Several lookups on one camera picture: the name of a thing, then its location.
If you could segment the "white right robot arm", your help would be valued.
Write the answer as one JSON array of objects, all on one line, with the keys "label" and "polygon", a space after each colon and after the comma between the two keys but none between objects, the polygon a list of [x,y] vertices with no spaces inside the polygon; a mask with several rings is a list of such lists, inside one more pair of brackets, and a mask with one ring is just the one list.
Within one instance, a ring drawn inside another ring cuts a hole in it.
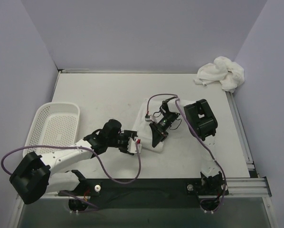
[{"label": "white right robot arm", "polygon": [[189,131],[203,147],[201,155],[200,188],[205,194],[212,194],[223,189],[223,172],[215,159],[215,135],[218,122],[205,99],[195,102],[181,101],[174,96],[163,100],[158,111],[162,118],[157,122],[153,115],[146,112],[145,120],[149,121],[151,130],[150,148],[155,148],[167,136],[167,130],[182,117]]}]

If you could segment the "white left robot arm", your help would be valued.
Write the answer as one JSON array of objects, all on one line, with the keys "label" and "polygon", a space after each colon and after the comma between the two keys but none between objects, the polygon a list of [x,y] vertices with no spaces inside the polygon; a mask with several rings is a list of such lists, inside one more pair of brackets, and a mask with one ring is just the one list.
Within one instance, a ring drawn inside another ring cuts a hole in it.
[{"label": "white left robot arm", "polygon": [[117,148],[129,155],[140,155],[141,140],[136,131],[121,130],[121,123],[110,119],[101,129],[85,136],[72,146],[52,146],[51,153],[27,153],[10,174],[9,181],[23,202],[28,205],[44,194],[70,191],[79,196],[86,190],[86,178],[77,170],[60,170],[83,160],[99,159],[108,148]]}]

